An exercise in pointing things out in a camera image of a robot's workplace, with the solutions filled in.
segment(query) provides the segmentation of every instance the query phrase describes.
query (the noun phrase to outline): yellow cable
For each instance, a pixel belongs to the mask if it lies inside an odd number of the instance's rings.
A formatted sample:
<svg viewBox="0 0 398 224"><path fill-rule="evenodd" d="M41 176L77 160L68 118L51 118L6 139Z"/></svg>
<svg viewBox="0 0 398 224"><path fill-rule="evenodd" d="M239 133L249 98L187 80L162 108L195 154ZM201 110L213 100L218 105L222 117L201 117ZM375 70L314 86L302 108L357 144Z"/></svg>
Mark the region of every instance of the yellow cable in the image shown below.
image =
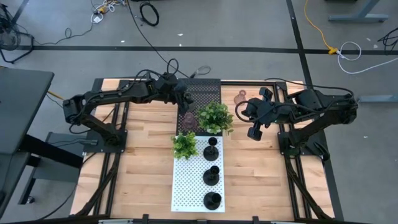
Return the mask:
<svg viewBox="0 0 398 224"><path fill-rule="evenodd" d="M57 97L57 98L60 99L60 100L63 100L63 98L62 98L60 95L58 95L58 94L56 94L56 93L53 93L53 92L51 92L50 90L47 91L47 93L53 95L54 97Z"/></svg>
<svg viewBox="0 0 398 224"><path fill-rule="evenodd" d="M323 35L322 30L319 29L316 25L314 25L314 24L311 22L311 20L308 18L308 16L307 16L307 4L308 4L308 0L305 1L305 5L304 5L304 16L305 16L305 18L306 18L307 21L311 24L311 26L313 26L314 28L316 28L316 29L321 33L322 39L323 39L323 43L325 43L325 45L326 45L326 46L328 47L328 49L329 49L329 54L330 54L330 55L331 55L331 54L335 54L335 53L338 51L338 49L335 48L335 47L330 47L330 46L328 45L328 43L326 43L325 36Z"/></svg>

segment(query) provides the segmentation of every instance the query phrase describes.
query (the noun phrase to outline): artificial plant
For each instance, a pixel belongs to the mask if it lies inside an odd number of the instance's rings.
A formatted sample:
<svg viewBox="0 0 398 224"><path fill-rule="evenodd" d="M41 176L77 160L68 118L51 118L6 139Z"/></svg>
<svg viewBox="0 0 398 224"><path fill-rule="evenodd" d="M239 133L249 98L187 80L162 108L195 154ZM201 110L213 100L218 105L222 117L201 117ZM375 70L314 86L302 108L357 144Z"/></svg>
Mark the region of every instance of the artificial plant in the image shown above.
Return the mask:
<svg viewBox="0 0 398 224"><path fill-rule="evenodd" d="M225 104L210 102L198 110L199 126L210 134L217 134L225 131L227 134L233 132L232 119Z"/></svg>
<svg viewBox="0 0 398 224"><path fill-rule="evenodd" d="M172 137L172 141L174 158L181 159L184 157L185 159L189 159L191 156L198 155L195 133L190 131L186 136L179 133L177 137Z"/></svg>

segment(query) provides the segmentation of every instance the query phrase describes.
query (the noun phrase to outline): gray floor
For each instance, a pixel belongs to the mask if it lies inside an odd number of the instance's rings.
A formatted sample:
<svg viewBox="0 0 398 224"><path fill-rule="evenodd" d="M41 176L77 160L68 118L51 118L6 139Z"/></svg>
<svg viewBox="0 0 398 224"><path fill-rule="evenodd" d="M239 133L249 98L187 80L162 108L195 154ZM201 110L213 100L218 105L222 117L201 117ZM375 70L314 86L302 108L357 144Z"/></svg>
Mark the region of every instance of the gray floor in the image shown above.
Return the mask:
<svg viewBox="0 0 398 224"><path fill-rule="evenodd" d="M7 0L4 4L9 5L14 14L21 2ZM304 18L304 2L293 0L303 45L306 49L324 49L320 34ZM375 13L388 13L391 16L383 24L327 21L329 14L354 12L363 2L310 1L308 16L324 30L327 41L334 47L354 41L363 49L372 50L376 44L377 50L381 50L382 45L377 39L397 25L397 1L381 1L374 8ZM142 31L156 46L297 47L285 1L163 0L153 1L153 4L160 12L160 24L155 28L143 25ZM134 12L138 12L138 4L134 3L133 6ZM90 26L90 7L88 0L30 0L18 23L39 42L55 41L63 37L66 27L70 27L74 34L87 30ZM134 27L128 10L121 7L107 14L104 21L95 25L89 34L59 45L147 46ZM7 56L20 53L13 51ZM210 65L213 70L209 77L214 78L258 80L281 77L304 80L298 54L161 54L165 58L177 58L180 69L186 73L192 73L201 65ZM350 71L362 70L392 58L365 55L357 62L343 62L343 66ZM397 93L398 62L360 75L348 75L338 67L336 55L307 55L307 60L312 80L316 84L350 88L356 95ZM0 62L0 65L54 72L51 90L65 98L89 90L97 77L132 76L143 68L160 72L165 70L165 63L154 52L122 51L37 50L15 65L4 62ZM395 223L397 220L398 150L394 134L398 125L397 109L398 105L360 105L358 118L353 124L333 126L326 130L345 220L368 223ZM45 99L29 132L44 139L49 131L67 133L67 128L61 109ZM32 192L37 203L16 205L15 196L0 222L39 218L57 207L72 189L73 184L37 182ZM71 201L53 217L65 217L70 206Z"/></svg>

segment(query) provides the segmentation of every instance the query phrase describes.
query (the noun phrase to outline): black desk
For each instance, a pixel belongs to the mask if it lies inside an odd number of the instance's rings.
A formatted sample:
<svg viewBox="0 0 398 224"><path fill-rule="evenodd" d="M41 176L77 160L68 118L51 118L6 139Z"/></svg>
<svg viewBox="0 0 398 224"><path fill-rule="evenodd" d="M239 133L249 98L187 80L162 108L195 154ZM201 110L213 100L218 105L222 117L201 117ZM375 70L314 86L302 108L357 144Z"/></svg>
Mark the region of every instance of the black desk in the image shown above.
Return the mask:
<svg viewBox="0 0 398 224"><path fill-rule="evenodd" d="M25 166L39 165L40 157L31 154L80 168L81 156L27 134L53 77L52 72L0 69L0 217Z"/></svg>
<svg viewBox="0 0 398 224"><path fill-rule="evenodd" d="M0 216L27 164L30 153L17 152L42 103L54 74L0 69Z"/></svg>

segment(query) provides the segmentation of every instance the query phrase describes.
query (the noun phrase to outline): black candle holder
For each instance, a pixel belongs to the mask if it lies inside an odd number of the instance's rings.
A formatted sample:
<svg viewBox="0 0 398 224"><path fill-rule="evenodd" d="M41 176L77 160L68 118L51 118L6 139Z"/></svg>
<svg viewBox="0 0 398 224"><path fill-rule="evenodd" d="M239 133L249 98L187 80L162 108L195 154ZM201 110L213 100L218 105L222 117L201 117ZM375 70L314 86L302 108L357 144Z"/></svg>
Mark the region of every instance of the black candle holder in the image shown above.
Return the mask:
<svg viewBox="0 0 398 224"><path fill-rule="evenodd" d="M217 145L217 138L211 137L211 138L209 138L208 142L209 142L209 145L215 146L215 145Z"/></svg>
<svg viewBox="0 0 398 224"><path fill-rule="evenodd" d="M207 209L216 210L220 206L221 199L222 197L219 193L209 192L205 195L203 203Z"/></svg>
<svg viewBox="0 0 398 224"><path fill-rule="evenodd" d="M215 161L218 158L218 149L214 146L207 146L203 151L203 156L207 161Z"/></svg>
<svg viewBox="0 0 398 224"><path fill-rule="evenodd" d="M203 181L209 186L214 186L220 180L220 175L218 175L219 173L220 168L218 168L218 166L212 166L203 174Z"/></svg>

